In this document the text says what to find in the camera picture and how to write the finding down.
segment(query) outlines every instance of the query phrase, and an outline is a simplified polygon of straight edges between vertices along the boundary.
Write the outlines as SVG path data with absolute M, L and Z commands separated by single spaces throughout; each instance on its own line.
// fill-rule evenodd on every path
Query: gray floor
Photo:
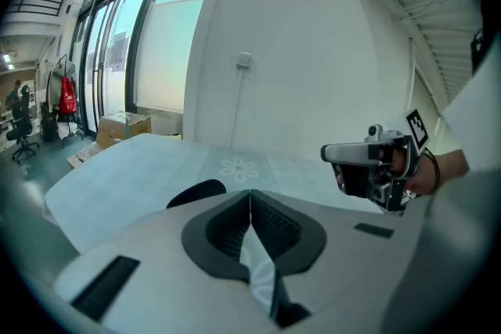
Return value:
M 92 143 L 90 138 L 61 142 L 37 140 L 40 150 L 21 166 L 12 162 L 17 145 L 0 153 L 0 232 L 13 261 L 24 275 L 51 285 L 77 251 L 59 227 L 41 215 L 47 191 L 68 174 L 67 157 Z

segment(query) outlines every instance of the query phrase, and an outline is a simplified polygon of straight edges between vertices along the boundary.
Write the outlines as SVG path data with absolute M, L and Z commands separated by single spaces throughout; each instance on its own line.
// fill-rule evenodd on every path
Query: black office chair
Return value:
M 33 125 L 31 124 L 29 105 L 30 105 L 30 88 L 24 85 L 21 88 L 21 104 L 20 108 L 13 110 L 13 117 L 15 120 L 12 121 L 13 130 L 7 132 L 8 141 L 17 141 L 21 147 L 13 153 L 13 161 L 20 164 L 20 158 L 23 153 L 31 153 L 33 155 L 36 152 L 31 148 L 32 146 L 37 146 L 40 149 L 40 145 L 37 142 L 29 142 L 27 136 L 33 131 Z

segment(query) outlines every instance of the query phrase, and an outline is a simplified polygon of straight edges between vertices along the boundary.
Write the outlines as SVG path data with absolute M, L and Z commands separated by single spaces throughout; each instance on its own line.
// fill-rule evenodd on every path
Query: white table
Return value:
M 220 180 L 228 192 L 270 190 L 313 203 L 381 213 L 369 200 L 339 191 L 332 167 L 321 160 L 264 156 L 152 134 L 130 138 L 94 156 L 56 183 L 45 202 L 83 253 L 209 178 Z

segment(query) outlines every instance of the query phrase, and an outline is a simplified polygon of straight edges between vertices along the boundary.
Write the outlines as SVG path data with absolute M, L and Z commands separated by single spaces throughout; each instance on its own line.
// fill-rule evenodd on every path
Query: white flower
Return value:
M 235 175 L 235 181 L 245 182 L 245 177 L 257 178 L 258 173 L 253 170 L 256 165 L 252 162 L 244 163 L 241 158 L 236 157 L 233 162 L 230 160 L 223 160 L 221 164 L 226 167 L 219 171 L 220 175 Z

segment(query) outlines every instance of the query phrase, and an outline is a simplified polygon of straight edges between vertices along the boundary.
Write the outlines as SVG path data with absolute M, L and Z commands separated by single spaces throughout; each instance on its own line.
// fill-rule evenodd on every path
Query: red backpack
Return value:
M 70 78 L 61 79 L 61 97 L 59 98 L 59 112 L 61 114 L 72 114 L 77 111 L 77 100 Z

